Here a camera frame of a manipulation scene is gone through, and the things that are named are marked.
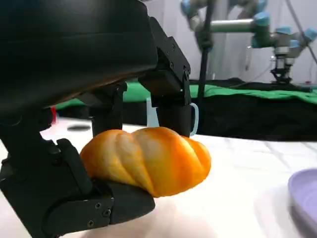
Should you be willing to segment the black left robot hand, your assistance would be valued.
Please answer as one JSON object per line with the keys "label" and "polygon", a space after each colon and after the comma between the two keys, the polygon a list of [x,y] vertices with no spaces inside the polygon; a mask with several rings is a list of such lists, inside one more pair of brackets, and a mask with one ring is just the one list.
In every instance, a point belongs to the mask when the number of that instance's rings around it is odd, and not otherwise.
{"label": "black left robot hand", "polygon": [[67,139],[42,138],[51,107],[80,98],[93,133],[120,127],[125,81],[138,78],[158,121],[191,131],[190,65],[139,0],[3,0],[0,3],[0,138],[8,157],[0,189],[34,238],[102,228],[150,213],[140,188],[91,179]]}

